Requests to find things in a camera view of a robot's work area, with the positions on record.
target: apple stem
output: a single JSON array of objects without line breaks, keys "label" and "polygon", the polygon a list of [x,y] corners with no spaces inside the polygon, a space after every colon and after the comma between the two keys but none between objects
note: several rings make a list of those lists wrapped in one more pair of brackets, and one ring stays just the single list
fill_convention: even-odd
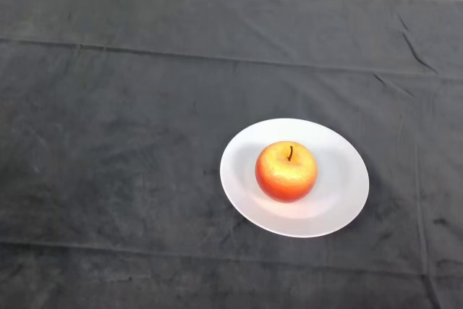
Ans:
[{"label": "apple stem", "polygon": [[289,154],[288,161],[291,161],[291,157],[292,157],[292,146],[290,146],[290,148],[291,148],[291,153]]}]

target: red apple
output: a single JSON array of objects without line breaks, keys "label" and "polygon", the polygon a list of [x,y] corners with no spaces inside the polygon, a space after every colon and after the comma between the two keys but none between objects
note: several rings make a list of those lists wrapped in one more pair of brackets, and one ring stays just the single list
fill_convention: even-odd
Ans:
[{"label": "red apple", "polygon": [[312,190],[317,174],[312,153],[292,141],[267,146],[255,164],[255,177],[262,191],[285,203],[305,197]]}]

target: gray fabric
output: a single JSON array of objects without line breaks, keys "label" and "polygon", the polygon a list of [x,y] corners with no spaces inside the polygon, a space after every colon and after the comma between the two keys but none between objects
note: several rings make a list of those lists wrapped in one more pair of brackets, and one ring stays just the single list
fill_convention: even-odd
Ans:
[{"label": "gray fabric", "polygon": [[[0,8],[0,308],[463,308],[461,1]],[[360,152],[349,226],[228,202],[224,147],[274,117]]]}]

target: table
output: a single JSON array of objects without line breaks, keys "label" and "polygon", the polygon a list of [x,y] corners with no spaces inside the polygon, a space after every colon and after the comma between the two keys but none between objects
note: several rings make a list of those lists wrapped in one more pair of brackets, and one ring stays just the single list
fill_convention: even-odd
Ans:
[{"label": "table", "polygon": [[[0,308],[463,308],[463,2],[0,0]],[[221,154],[294,117],[362,213],[291,239]]]}]

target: plate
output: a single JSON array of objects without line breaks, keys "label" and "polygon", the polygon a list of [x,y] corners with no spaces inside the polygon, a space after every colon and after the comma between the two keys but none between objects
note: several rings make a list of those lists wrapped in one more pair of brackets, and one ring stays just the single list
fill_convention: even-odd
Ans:
[{"label": "plate", "polygon": [[[277,141],[308,148],[318,165],[312,191],[293,203],[268,197],[255,178],[260,152]],[[341,135],[302,119],[269,119],[238,133],[225,148],[220,164],[222,186],[231,204],[249,221],[288,237],[319,237],[349,224],[368,197],[365,163]]]}]

